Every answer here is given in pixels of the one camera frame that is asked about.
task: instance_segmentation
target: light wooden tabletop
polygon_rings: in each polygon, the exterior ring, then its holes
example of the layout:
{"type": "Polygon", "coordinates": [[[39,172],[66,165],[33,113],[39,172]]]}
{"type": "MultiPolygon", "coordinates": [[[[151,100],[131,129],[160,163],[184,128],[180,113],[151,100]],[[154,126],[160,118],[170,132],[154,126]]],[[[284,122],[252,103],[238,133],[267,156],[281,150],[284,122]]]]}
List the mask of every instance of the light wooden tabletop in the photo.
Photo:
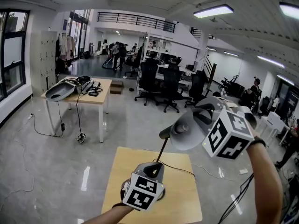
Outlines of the light wooden tabletop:
{"type": "MultiPolygon", "coordinates": [[[[158,154],[153,151],[117,148],[102,213],[121,201],[121,184],[131,177],[135,168],[141,163],[152,162],[158,157],[158,154]]],[[[163,153],[161,161],[170,166],[193,172],[187,154],[163,153]]],[[[189,224],[202,220],[199,196],[193,175],[165,166],[163,184],[166,194],[162,200],[155,203],[151,211],[132,211],[120,223],[189,224]]]]}
{"type": "MultiPolygon", "coordinates": [[[[71,79],[71,78],[76,79],[77,77],[66,77],[65,79],[71,79]]],[[[93,78],[93,80],[101,83],[100,88],[102,88],[103,91],[101,91],[97,97],[90,96],[88,94],[86,94],[86,95],[81,94],[78,102],[89,103],[89,104],[98,104],[98,105],[102,105],[105,102],[105,99],[108,94],[112,80],[97,79],[97,78],[93,78]]],[[[78,99],[78,94],[73,93],[69,97],[65,98],[64,101],[77,102],[77,99],[78,99]]]]}

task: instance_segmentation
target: gray locker cabinet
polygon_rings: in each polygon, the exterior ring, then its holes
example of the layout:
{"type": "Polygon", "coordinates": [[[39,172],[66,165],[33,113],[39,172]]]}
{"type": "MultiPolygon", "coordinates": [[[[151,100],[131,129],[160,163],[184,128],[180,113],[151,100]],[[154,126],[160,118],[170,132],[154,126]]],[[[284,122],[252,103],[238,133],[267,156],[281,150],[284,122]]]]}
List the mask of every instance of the gray locker cabinet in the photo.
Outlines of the gray locker cabinet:
{"type": "Polygon", "coordinates": [[[57,32],[32,33],[30,41],[30,77],[32,91],[40,96],[56,84],[55,46],[57,32]]]}

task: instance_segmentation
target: ceiling light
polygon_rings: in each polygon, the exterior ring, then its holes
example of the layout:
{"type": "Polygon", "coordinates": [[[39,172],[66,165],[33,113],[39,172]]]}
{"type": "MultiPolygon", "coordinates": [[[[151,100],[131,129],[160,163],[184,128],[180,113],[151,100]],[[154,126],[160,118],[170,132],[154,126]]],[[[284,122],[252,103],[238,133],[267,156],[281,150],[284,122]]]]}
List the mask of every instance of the ceiling light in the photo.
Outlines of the ceiling light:
{"type": "Polygon", "coordinates": [[[264,61],[271,62],[271,63],[273,63],[273,64],[275,64],[275,65],[277,65],[277,66],[279,66],[279,67],[282,67],[282,68],[285,67],[283,64],[280,64],[280,63],[275,62],[275,61],[273,61],[273,60],[270,60],[270,59],[268,59],[268,58],[265,58],[265,57],[262,57],[262,56],[257,56],[257,57],[260,58],[260,59],[262,59],[262,60],[264,60],[264,61]]]}
{"type": "Polygon", "coordinates": [[[280,79],[286,81],[287,83],[289,83],[289,84],[291,84],[291,85],[294,85],[294,82],[293,82],[293,81],[290,81],[290,80],[288,80],[287,78],[285,78],[285,77],[283,77],[283,76],[281,76],[281,75],[277,75],[277,76],[278,76],[280,79]]]}
{"type": "Polygon", "coordinates": [[[198,12],[193,13],[193,15],[198,18],[203,18],[203,17],[210,17],[210,16],[221,15],[221,14],[228,14],[233,12],[234,10],[230,6],[223,4],[223,5],[200,10],[198,12]]]}
{"type": "Polygon", "coordinates": [[[299,19],[299,6],[286,2],[280,2],[279,6],[286,16],[299,19]]]}
{"type": "Polygon", "coordinates": [[[226,52],[226,51],[224,53],[232,55],[232,56],[239,56],[239,55],[236,55],[236,54],[233,54],[233,53],[229,53],[229,52],[226,52]]]}

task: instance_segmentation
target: black rod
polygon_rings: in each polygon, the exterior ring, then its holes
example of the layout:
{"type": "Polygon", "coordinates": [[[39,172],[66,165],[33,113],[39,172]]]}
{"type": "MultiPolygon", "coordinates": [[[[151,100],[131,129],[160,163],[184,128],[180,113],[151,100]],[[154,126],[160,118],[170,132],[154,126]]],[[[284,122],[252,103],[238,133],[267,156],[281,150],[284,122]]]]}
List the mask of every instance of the black rod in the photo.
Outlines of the black rod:
{"type": "Polygon", "coordinates": [[[161,158],[161,155],[162,155],[162,153],[163,153],[163,151],[164,151],[164,148],[165,148],[165,146],[166,146],[167,140],[168,140],[168,138],[166,138],[166,139],[164,140],[164,144],[163,144],[163,146],[162,146],[162,148],[161,148],[161,151],[160,151],[160,153],[159,153],[159,156],[158,156],[156,162],[159,162],[159,160],[160,160],[160,158],[161,158]]]}

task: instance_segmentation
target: forearm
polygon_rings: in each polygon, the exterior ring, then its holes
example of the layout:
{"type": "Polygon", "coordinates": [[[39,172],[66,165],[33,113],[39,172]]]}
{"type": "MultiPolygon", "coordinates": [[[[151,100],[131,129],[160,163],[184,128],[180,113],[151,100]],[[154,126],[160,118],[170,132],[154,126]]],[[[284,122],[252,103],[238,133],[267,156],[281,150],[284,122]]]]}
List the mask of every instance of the forearm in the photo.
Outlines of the forearm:
{"type": "Polygon", "coordinates": [[[120,220],[133,210],[134,209],[129,206],[117,206],[83,224],[118,224],[120,220]]]}
{"type": "Polygon", "coordinates": [[[283,191],[278,173],[262,144],[247,149],[255,180],[257,223],[278,224],[283,191]]]}

